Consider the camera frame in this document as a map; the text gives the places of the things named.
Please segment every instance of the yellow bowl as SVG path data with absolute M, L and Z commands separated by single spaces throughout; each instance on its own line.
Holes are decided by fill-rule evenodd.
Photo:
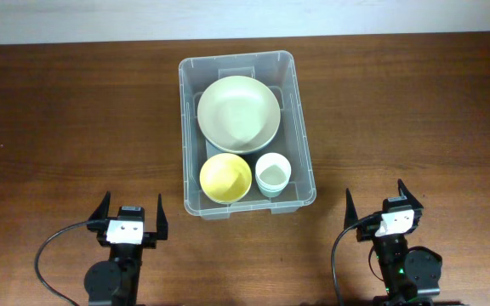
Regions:
M 231 204 L 243 198 L 251 188 L 251 168 L 239 156 L 230 153 L 209 158 L 200 171 L 205 195 L 219 203 Z

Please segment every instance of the cable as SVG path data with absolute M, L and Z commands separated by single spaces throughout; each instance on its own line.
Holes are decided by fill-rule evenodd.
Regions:
M 67 296 L 65 296 L 61 293 L 59 293 L 56 289 L 54 289 L 51 285 L 49 285 L 47 283 L 47 281 L 41 276 L 41 272 L 39 272 L 39 258 L 41 257 L 41 253 L 43 252 L 43 249 L 48 245 L 48 243 L 51 242 L 54 238 L 58 237 L 59 235 L 62 235 L 66 231 L 73 230 L 73 229 L 76 229 L 76 228 L 84 226 L 84 225 L 97 224 L 97 223 L 103 223 L 103 222 L 104 222 L 103 220 L 90 220 L 90 221 L 84 221 L 81 223 L 70 225 L 64 229 L 60 229 L 59 231 L 54 233 L 54 235 L 51 235 L 45 242 L 43 242 L 41 247 L 39 247 L 37 254 L 35 255 L 35 261 L 33 262 L 33 268 L 35 269 L 35 274 L 37 275 L 37 278 L 39 279 L 39 281 L 41 281 L 41 284 L 43 284 L 43 286 L 47 287 L 47 289 L 50 292 L 52 292 L 56 297 L 65 300 L 66 302 L 68 302 L 69 304 L 71 304 L 73 306 L 79 306 L 79 305 L 75 301 L 73 301 L 72 299 L 68 298 Z
M 384 281 L 382 278 L 380 278 L 378 275 L 376 275 L 375 272 L 373 272 L 373 268 L 372 268 L 372 253 L 373 253 L 373 246 L 370 249 L 370 253 L 367 255 L 367 265 L 370 266 L 370 271 L 372 271 L 373 276 L 377 277 L 378 280 L 380 280 L 380 281 Z
M 341 238 L 343 238 L 343 236 L 345 234 L 347 234 L 348 231 L 350 230 L 353 230 L 355 227 L 363 224 L 364 222 L 372 219 L 372 218 L 376 218 L 377 215 L 369 215 L 367 217 L 364 217 L 358 221 L 356 221 L 356 223 L 354 223 L 353 225 L 349 226 L 348 228 L 344 229 L 341 234 L 339 234 L 338 238 L 336 238 L 336 241 L 333 243 L 333 246 L 332 246 L 332 278 L 333 278 L 333 287 L 336 291 L 336 297 L 338 298 L 338 304 L 339 306 L 344 306 L 344 299 L 343 297 L 341 296 L 341 293 L 339 292 L 339 285 L 338 285 L 338 277 L 336 276 L 336 247 L 338 246 L 338 243 L 339 241 L 341 240 Z

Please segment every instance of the brown tabletop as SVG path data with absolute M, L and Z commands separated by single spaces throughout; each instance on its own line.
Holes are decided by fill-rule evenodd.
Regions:
M 296 61 L 316 201 L 189 215 L 179 62 L 278 49 Z M 64 304 L 37 281 L 35 252 L 107 190 L 112 214 L 144 207 L 147 230 L 162 193 L 169 240 L 144 252 L 139 303 L 336 304 L 329 259 L 345 188 L 364 216 L 396 196 L 398 178 L 425 207 L 410 246 L 443 256 L 438 299 L 490 305 L 490 33 L 0 46 L 0 305 Z M 370 246 L 353 234 L 339 245 L 346 299 L 385 294 Z M 107 258 L 75 229 L 41 271 L 86 305 L 84 274 Z

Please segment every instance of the stacked cup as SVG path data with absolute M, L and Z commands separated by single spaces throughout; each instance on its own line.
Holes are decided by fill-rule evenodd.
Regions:
M 281 154 L 262 155 L 254 170 L 260 192 L 270 198 L 279 196 L 290 180 L 290 162 Z

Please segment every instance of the bowl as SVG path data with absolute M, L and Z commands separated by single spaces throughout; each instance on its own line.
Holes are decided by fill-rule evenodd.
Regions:
M 205 195 L 219 204 L 241 200 L 251 188 L 251 168 L 240 157 L 222 153 L 209 158 L 200 171 L 200 185 Z
M 228 76 L 203 92 L 197 120 L 205 138 L 219 150 L 247 154 L 275 137 L 281 111 L 276 96 L 262 82 Z

